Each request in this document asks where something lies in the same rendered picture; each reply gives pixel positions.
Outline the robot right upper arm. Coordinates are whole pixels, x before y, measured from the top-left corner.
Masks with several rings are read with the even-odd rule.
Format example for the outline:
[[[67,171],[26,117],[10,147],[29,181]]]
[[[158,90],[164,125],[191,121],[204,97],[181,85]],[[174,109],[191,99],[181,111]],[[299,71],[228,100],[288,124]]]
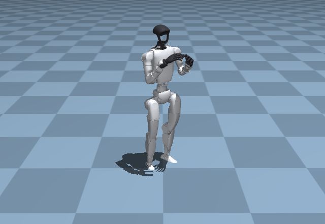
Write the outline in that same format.
[[[142,55],[141,59],[142,59],[142,62],[143,62],[145,79],[146,79],[146,77],[148,75],[150,75],[151,72],[152,72],[152,63],[151,63],[151,61],[153,60],[153,51],[149,51],[149,52],[144,53]],[[153,80],[149,84],[154,84],[155,82],[156,82],[156,80]]]

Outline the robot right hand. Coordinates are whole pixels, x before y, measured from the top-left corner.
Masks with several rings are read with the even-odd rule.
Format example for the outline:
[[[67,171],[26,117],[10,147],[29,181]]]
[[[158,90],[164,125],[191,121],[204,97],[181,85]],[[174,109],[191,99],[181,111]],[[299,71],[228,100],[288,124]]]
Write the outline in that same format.
[[[182,61],[183,55],[181,53],[175,53],[170,55],[167,59],[163,59],[163,64],[159,67],[162,69],[168,65],[168,63],[172,63],[173,61],[180,60]]]

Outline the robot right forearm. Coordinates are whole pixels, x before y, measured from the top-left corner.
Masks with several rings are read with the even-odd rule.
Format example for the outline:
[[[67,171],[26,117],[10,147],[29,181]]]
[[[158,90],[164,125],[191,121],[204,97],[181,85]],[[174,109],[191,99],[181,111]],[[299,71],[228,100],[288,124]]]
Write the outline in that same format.
[[[153,72],[151,72],[151,74],[146,77],[145,81],[146,81],[147,84],[151,83],[153,80],[157,80],[158,79],[159,75],[161,74],[161,72],[165,68],[164,67],[164,68],[161,69],[159,67],[161,64],[163,64],[163,61],[162,60],[160,60],[158,62],[158,65],[155,67],[155,69],[153,70]]]

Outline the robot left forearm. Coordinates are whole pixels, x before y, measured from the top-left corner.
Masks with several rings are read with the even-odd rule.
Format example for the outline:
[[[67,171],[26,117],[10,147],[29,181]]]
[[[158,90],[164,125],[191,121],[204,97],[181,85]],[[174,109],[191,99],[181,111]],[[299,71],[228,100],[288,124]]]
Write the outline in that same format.
[[[190,69],[192,68],[192,66],[190,67],[188,64],[185,64],[183,67],[182,67],[182,72],[183,73],[189,73]]]

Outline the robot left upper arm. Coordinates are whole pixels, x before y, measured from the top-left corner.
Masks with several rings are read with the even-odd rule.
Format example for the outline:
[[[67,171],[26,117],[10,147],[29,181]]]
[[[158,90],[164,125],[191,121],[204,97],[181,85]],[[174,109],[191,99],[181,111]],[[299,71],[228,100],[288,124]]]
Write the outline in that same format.
[[[181,53],[180,48],[178,48],[178,47],[172,47],[172,48],[174,49],[174,52],[175,53]],[[180,74],[181,76],[184,75],[184,74],[186,74],[186,73],[183,73],[182,72],[183,60],[182,61],[176,60],[175,63],[177,65],[177,67],[178,67],[178,74]]]

